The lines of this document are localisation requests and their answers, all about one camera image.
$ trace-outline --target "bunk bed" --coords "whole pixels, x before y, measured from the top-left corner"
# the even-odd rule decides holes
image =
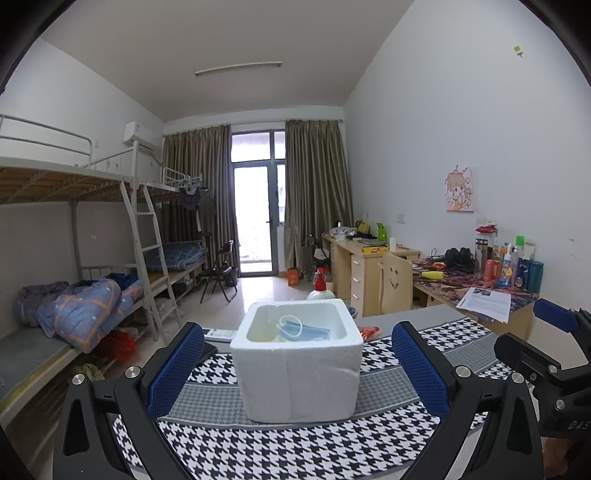
[[[30,138],[15,137],[2,134],[2,126],[7,121],[40,127],[49,132],[57,132],[69,139],[86,142],[87,148],[73,148]],[[189,285],[197,283],[200,264],[188,265],[184,271],[168,271],[163,243],[160,238],[158,219],[153,203],[165,202],[177,198],[181,188],[202,186],[202,178],[191,178],[180,172],[163,168],[150,149],[144,149],[138,141],[131,148],[93,160],[93,142],[90,138],[60,128],[14,116],[0,114],[0,140],[27,142],[43,147],[61,149],[80,155],[82,166],[67,165],[42,160],[13,158],[0,153],[0,206],[14,203],[67,202],[72,213],[72,240],[74,257],[79,280],[95,280],[110,271],[135,270],[142,280],[144,292],[137,300],[130,314],[138,309],[145,310],[148,326],[144,332],[151,332],[154,340],[167,338],[162,321],[175,313],[180,324],[177,299],[172,285],[183,279]],[[140,150],[151,154],[161,167],[159,181],[143,181],[138,177],[138,153]],[[112,164],[122,171],[121,161],[124,154],[131,155],[130,175],[113,173]],[[121,202],[125,203],[134,236],[135,263],[127,265],[84,266],[80,259],[79,239],[77,231],[77,205],[79,202]],[[138,203],[145,202],[147,211],[139,211]],[[153,219],[156,244],[145,247],[141,245],[137,227],[139,216],[149,215]],[[148,273],[144,254],[157,250],[162,263],[162,272]],[[174,307],[164,315],[157,311],[154,297],[168,290]],[[57,380],[64,369],[70,365],[81,352],[59,338],[48,338],[40,328],[20,326],[16,331],[0,339],[0,424],[6,428],[15,416],[31,401],[43,387]],[[105,365],[109,368],[112,362]]]

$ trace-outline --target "blue face mask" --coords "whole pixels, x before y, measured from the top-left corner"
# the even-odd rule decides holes
[[[279,330],[276,342],[309,342],[312,340],[329,340],[330,330],[305,325],[294,315],[284,315],[277,324]]]

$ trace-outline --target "black and white mat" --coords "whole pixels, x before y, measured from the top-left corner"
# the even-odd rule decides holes
[[[470,319],[421,335],[454,365],[467,365],[484,377],[511,373],[492,352],[496,335]],[[356,411],[348,420],[307,425],[250,421],[232,357],[222,353],[191,373],[158,426],[198,479],[355,479],[393,471],[416,458],[439,419],[425,411],[390,344],[386,338],[365,345]],[[478,414],[472,427],[484,419],[485,414]],[[121,419],[113,428],[127,461],[141,469]]]

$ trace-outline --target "red object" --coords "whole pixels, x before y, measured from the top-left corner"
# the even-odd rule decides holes
[[[324,279],[324,268],[320,267],[317,270],[316,279],[314,280],[314,290],[316,291],[325,291],[326,290],[326,280]]]
[[[287,271],[287,285],[297,287],[300,284],[300,272],[297,268],[290,268]]]
[[[379,327],[359,327],[359,333],[364,342],[368,342],[371,337],[379,332]]]
[[[485,233],[485,234],[498,232],[495,225],[481,225],[480,227],[478,227],[476,229],[476,231],[478,233]]]
[[[493,273],[495,270],[495,261],[494,260],[487,260],[485,267],[484,267],[484,281],[492,281]]]
[[[136,350],[135,340],[129,333],[113,330],[99,342],[93,353],[126,362],[133,357]]]
[[[492,279],[498,280],[501,276],[501,262],[495,261],[495,265],[492,267]]]

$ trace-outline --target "bed ladder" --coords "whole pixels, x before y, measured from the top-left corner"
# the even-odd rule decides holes
[[[147,212],[138,212],[137,209],[137,189],[132,186],[132,198],[130,200],[129,194],[127,193],[127,187],[125,182],[120,183],[121,188],[121,195],[123,195],[123,201],[125,202],[125,207],[127,208],[127,213],[129,215],[129,220],[131,221],[131,229],[134,234],[134,252],[135,252],[135,262],[137,265],[139,279],[142,281],[142,285],[144,286],[144,309],[146,310],[146,314],[148,316],[148,323],[150,324],[150,329],[152,330],[152,336],[154,340],[158,339],[158,333],[162,337],[165,343],[168,343],[167,335],[164,331],[164,327],[162,322],[165,321],[173,313],[176,315],[177,323],[179,327],[183,326],[183,322],[181,321],[181,314],[178,310],[177,300],[174,297],[173,292],[173,284],[170,281],[170,276],[168,274],[168,268],[166,266],[166,260],[164,258],[164,249],[162,247],[162,239],[160,237],[160,228],[158,226],[158,218],[156,216],[156,211],[154,210],[154,205],[152,204],[152,200],[150,199],[150,193],[148,192],[148,186],[143,185],[143,193],[146,203],[148,204],[148,211]],[[139,238],[139,230],[138,230],[138,216],[140,215],[148,215],[152,217],[152,223],[154,225],[154,235],[156,237],[155,245],[150,245],[149,247],[142,246],[141,240]],[[146,269],[146,262],[144,259],[144,253],[150,250],[158,249],[158,254],[160,256],[160,264],[162,265],[162,273],[163,276],[159,278],[153,285],[150,283],[150,278],[148,276],[148,270]],[[170,296],[170,301],[172,302],[172,307],[167,312],[164,312],[162,315],[158,312],[158,308],[156,306],[156,301],[154,300],[154,290],[153,288],[157,288],[162,283],[166,283],[166,287],[168,289],[168,295]],[[158,327],[158,333],[156,332],[156,328],[154,326],[154,322]]]

